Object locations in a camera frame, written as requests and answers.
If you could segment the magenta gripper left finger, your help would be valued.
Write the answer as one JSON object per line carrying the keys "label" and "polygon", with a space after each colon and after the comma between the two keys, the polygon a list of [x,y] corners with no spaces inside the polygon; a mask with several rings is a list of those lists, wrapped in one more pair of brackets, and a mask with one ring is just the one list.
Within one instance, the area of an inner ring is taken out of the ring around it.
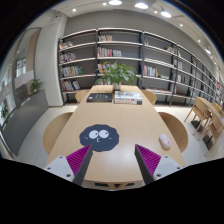
{"label": "magenta gripper left finger", "polygon": [[44,170],[81,186],[92,155],[92,146],[87,145],[68,156],[58,156]]}

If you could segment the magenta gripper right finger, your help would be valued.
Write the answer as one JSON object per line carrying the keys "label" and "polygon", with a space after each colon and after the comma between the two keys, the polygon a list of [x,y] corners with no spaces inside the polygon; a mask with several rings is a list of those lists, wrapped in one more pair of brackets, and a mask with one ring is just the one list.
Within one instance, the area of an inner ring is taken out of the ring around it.
{"label": "magenta gripper right finger", "polygon": [[146,185],[182,169],[170,156],[160,156],[138,144],[134,154]]}

